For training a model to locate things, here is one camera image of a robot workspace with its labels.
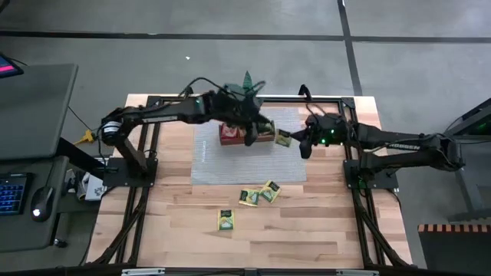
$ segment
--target computer mouse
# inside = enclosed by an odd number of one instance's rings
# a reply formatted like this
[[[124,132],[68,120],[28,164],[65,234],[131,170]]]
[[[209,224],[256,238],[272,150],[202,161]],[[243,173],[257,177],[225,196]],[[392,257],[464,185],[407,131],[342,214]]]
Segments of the computer mouse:
[[[42,187],[34,192],[31,199],[31,217],[35,222],[43,222],[49,218],[53,208],[54,189]]]

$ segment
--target green tea packet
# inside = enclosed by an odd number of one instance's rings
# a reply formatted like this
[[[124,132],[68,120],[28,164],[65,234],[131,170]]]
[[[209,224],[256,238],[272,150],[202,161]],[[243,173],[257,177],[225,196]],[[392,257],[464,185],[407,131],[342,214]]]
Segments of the green tea packet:
[[[275,201],[276,197],[280,193],[282,189],[278,186],[278,184],[274,183],[272,180],[269,180],[261,189],[261,196],[265,198],[269,203]]]
[[[243,189],[240,191],[239,204],[257,206],[259,201],[259,191],[253,189]]]
[[[290,147],[292,143],[292,138],[290,137],[290,133],[284,130],[277,129],[275,136],[275,143],[280,146]]]
[[[218,211],[218,230],[232,230],[234,224],[233,210]]]

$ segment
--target red box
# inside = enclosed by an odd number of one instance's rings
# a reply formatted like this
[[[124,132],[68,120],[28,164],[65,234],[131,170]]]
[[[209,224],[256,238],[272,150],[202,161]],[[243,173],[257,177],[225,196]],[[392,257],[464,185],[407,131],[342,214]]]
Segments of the red box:
[[[238,127],[228,127],[222,123],[218,127],[220,135],[220,144],[227,145],[243,145],[246,131]],[[275,124],[272,122],[272,131],[267,133],[258,133],[258,139],[255,142],[268,142],[275,140]]]

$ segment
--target keyboard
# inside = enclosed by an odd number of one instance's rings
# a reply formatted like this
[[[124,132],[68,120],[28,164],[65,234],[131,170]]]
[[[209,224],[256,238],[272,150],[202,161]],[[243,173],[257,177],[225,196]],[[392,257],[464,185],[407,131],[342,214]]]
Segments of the keyboard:
[[[0,215],[20,215],[32,173],[0,174]]]

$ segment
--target monitor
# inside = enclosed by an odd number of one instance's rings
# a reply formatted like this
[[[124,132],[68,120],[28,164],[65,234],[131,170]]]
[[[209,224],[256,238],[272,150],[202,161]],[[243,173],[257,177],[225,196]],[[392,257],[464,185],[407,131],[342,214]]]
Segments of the monitor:
[[[24,71],[8,57],[0,53],[0,78],[23,74]]]

